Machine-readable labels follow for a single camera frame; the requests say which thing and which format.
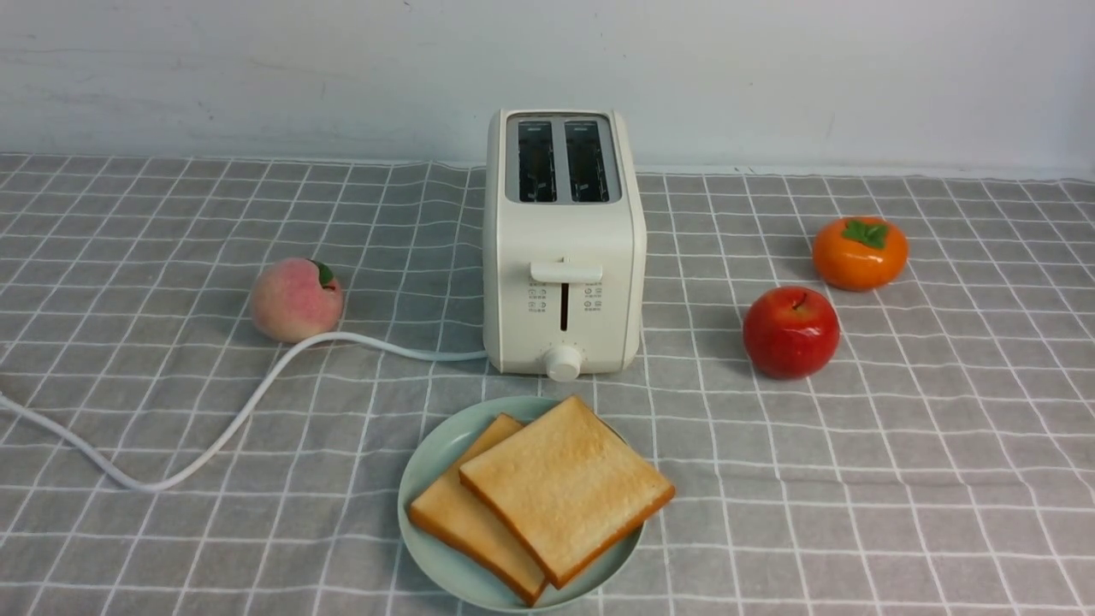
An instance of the orange persimmon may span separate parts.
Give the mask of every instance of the orange persimmon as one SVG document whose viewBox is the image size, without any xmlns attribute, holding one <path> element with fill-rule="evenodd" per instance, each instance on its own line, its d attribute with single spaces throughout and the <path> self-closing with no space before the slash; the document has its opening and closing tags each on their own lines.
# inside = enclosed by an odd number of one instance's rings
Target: orange persimmon
<svg viewBox="0 0 1095 616">
<path fill-rule="evenodd" d="M 874 216 L 849 216 L 826 224 L 814 239 L 814 267 L 844 290 L 871 290 L 897 278 L 909 259 L 909 240 L 896 224 Z"/>
</svg>

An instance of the power cord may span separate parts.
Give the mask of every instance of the power cord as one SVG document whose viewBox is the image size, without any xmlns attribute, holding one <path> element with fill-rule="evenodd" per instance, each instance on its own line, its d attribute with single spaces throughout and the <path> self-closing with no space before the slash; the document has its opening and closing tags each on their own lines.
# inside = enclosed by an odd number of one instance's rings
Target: power cord
<svg viewBox="0 0 1095 616">
<path fill-rule="evenodd" d="M 4 407 L 13 411 L 19 417 L 27 421 L 34 422 L 41 426 L 42 428 L 45 428 L 49 432 L 53 432 L 57 437 L 60 437 L 65 441 L 71 443 L 78 450 L 83 452 L 84 455 L 91 458 L 91 462 L 99 465 L 99 467 L 102 468 L 108 476 L 111 476 L 115 481 L 125 486 L 126 488 L 141 492 L 162 492 L 164 490 L 169 490 L 177 486 L 180 483 L 182 483 L 189 476 L 194 475 L 199 468 L 201 468 L 207 462 L 209 462 L 210 458 L 212 458 L 215 455 L 217 455 L 218 452 L 220 452 L 221 448 L 224 446 L 224 443 L 228 443 L 229 439 L 231 439 L 235 434 L 235 432 L 240 429 L 240 427 L 243 426 L 243 422 L 246 421 L 249 417 L 251 417 L 251 414 L 252 411 L 254 411 L 255 406 L 266 394 L 266 391 L 269 390 L 270 385 L 274 383 L 274 380 L 277 379 L 277 375 L 280 374 L 283 370 L 285 370 L 286 365 L 288 365 L 293 358 L 296 358 L 298 355 L 300 355 L 301 351 L 304 351 L 309 347 L 319 345 L 321 342 L 336 341 L 336 340 L 357 342 L 359 345 L 365 345 L 366 347 L 372 347 L 373 349 L 379 349 L 380 351 L 387 351 L 389 353 L 402 356 L 411 360 L 422 360 L 425 362 L 468 362 L 473 360 L 482 360 L 486 358 L 485 351 L 475 351 L 471 353 L 434 353 L 428 351 L 415 351 L 412 349 L 403 349 L 401 347 L 396 347 L 394 345 L 384 342 L 382 340 L 378 340 L 376 338 L 370 338 L 367 336 L 361 336 L 358 334 L 350 334 L 350 333 L 339 333 L 339 332 L 326 333 L 304 339 L 295 345 L 291 349 L 289 349 L 288 352 L 286 352 L 285 356 L 281 357 L 280 360 L 278 360 L 277 364 L 274 365 L 274 368 L 266 375 L 263 382 L 258 384 L 258 387 L 255 390 L 255 393 L 251 395 L 251 399 L 247 400 L 247 404 L 243 406 L 239 415 L 235 416 L 235 419 L 232 420 L 232 423 L 224 429 L 224 432 L 221 433 L 221 435 L 217 439 L 217 441 L 214 442 L 214 444 L 210 445 L 209 449 L 206 450 L 204 454 L 201 454 L 200 456 L 197 457 L 197 460 L 187 465 L 186 468 L 180 470 L 178 473 L 169 477 L 168 479 L 164 479 L 163 481 L 157 481 L 154 484 L 145 484 L 134 479 L 132 477 L 129 477 L 128 475 L 123 473 L 118 467 L 114 466 L 114 464 L 111 463 L 111 461 L 106 460 L 102 454 L 95 451 L 94 448 L 89 445 L 87 441 L 76 435 L 64 426 L 60 426 L 59 423 L 50 420 L 49 418 L 43 417 L 30 409 L 26 409 L 25 407 L 9 399 L 2 393 L 0 393 L 0 404 L 2 404 Z"/>
</svg>

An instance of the toaster slot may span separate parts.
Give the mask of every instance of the toaster slot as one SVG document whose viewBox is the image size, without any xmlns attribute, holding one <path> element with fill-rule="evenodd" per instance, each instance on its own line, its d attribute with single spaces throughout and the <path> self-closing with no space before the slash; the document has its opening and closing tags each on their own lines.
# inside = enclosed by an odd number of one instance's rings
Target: toaster slot
<svg viewBox="0 0 1095 616">
<path fill-rule="evenodd" d="M 518 123 L 517 162 L 521 201 L 555 201 L 557 187 L 551 120 L 525 119 Z"/>
<path fill-rule="evenodd" d="M 563 282 L 560 284 L 560 300 L 558 300 L 558 329 L 560 332 L 566 332 L 566 314 L 569 312 L 570 305 L 570 284 L 569 282 Z"/>
<path fill-rule="evenodd" d="M 608 202 L 609 179 L 600 126 L 596 119 L 566 123 L 566 159 L 574 202 Z"/>
</svg>

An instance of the bread slice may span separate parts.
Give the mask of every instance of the bread slice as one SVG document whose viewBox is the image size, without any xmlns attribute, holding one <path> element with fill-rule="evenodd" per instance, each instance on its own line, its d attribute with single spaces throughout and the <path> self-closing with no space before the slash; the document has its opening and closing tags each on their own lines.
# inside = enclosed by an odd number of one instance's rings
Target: bread slice
<svg viewBox="0 0 1095 616">
<path fill-rule="evenodd" d="M 548 580 L 525 547 L 483 503 L 460 485 L 458 468 L 522 429 L 499 415 L 474 443 L 410 505 L 411 523 L 494 573 L 529 607 Z"/>
<path fill-rule="evenodd" d="M 556 589 L 676 496 L 577 396 L 460 466 Z"/>
</svg>

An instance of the toaster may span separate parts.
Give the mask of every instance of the toaster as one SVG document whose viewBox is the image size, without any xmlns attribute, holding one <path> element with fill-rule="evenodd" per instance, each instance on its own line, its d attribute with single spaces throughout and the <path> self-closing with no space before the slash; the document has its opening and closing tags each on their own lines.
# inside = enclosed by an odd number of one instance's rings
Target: toaster
<svg viewBox="0 0 1095 616">
<path fill-rule="evenodd" d="M 485 175 L 491 364 L 556 382 L 626 369 L 642 327 L 646 220 L 623 118 L 500 109 Z"/>
</svg>

